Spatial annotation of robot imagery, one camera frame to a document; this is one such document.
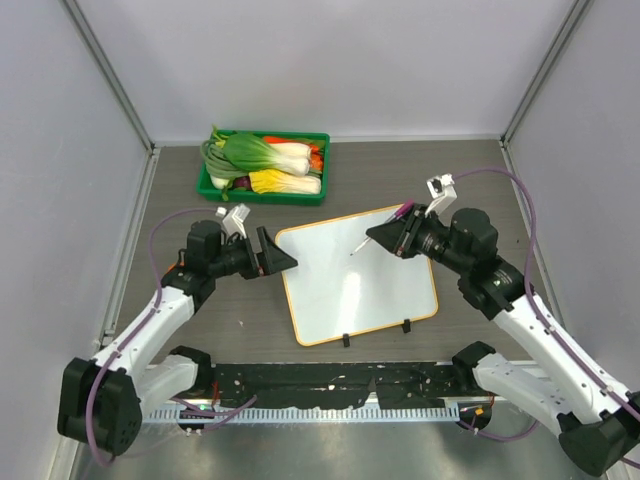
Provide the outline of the orange framed whiteboard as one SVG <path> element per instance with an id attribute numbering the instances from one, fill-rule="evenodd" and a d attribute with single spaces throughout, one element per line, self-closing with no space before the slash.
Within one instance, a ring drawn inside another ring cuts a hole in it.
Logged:
<path id="1" fill-rule="evenodd" d="M 300 345 L 338 341 L 437 314 L 428 258 L 403 260 L 372 241 L 353 252 L 368 228 L 399 209 L 393 205 L 276 234 L 276 245 L 298 262 L 283 273 L 283 283 Z"/>

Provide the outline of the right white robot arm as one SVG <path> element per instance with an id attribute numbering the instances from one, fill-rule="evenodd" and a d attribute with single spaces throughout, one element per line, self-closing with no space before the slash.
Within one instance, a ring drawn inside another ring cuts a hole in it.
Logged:
<path id="1" fill-rule="evenodd" d="M 544 425 L 565 455 L 599 477 L 639 444 L 639 395 L 607 373 L 555 320 L 530 282 L 498 253 L 489 216 L 462 208 L 443 225 L 418 205 L 367 236 L 402 259 L 424 255 L 458 275 L 464 300 L 514 339 L 547 375 L 513 365 L 476 342 L 453 358 L 451 380 L 465 395 L 501 396 Z"/>

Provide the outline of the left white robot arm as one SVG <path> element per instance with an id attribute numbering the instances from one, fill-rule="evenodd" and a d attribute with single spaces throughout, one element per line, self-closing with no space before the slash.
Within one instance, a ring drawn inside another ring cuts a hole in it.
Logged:
<path id="1" fill-rule="evenodd" d="M 117 457 L 165 402 L 183 393 L 200 399 L 211 391 L 213 367 L 205 352 L 179 346 L 160 364 L 151 362 L 208 300 L 218 280 L 233 275 L 251 280 L 297 267 L 265 228 L 257 235 L 259 252 L 216 220 L 191 226 L 177 263 L 140 314 L 91 359 L 74 358 L 65 367 L 57 417 L 61 436 L 87 444 L 97 458 Z"/>

